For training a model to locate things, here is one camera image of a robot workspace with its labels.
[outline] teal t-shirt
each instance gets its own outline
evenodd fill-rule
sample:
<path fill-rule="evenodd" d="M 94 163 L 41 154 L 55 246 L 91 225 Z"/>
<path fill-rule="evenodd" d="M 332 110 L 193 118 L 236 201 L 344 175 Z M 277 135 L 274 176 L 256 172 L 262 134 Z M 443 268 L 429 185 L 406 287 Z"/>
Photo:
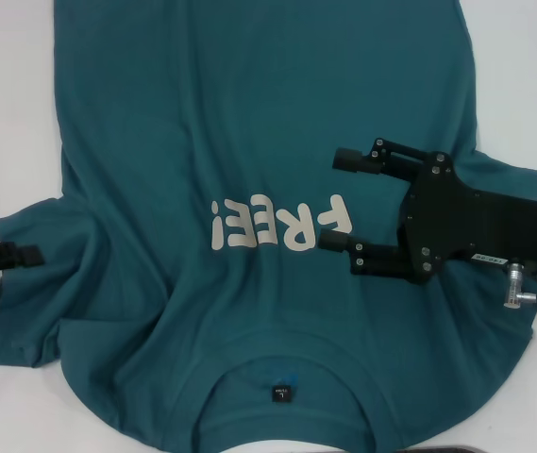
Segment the teal t-shirt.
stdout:
<path fill-rule="evenodd" d="M 60 359 L 78 397 L 174 453 L 264 439 L 391 453 L 482 406 L 531 337 L 502 272 L 354 277 L 321 227 L 395 243 L 408 183 L 331 169 L 376 137 L 482 190 L 457 0 L 56 0 L 63 193 L 0 220 L 0 364 Z M 273 402 L 277 385 L 290 403 Z"/>

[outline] white background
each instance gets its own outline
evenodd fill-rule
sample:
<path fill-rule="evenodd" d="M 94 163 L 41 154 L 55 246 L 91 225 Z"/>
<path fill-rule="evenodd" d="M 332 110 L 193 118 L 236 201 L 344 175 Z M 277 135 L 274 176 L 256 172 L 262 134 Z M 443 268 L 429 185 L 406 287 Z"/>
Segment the white background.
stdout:
<path fill-rule="evenodd" d="M 478 66 L 481 150 L 537 168 L 537 0 L 463 0 Z M 50 0 L 0 0 L 0 217 L 59 195 Z M 537 319 L 512 377 L 476 415 L 428 445 L 537 452 Z M 325 451 L 270 442 L 244 452 Z M 0 453 L 156 451 L 96 419 L 57 364 L 0 367 Z"/>

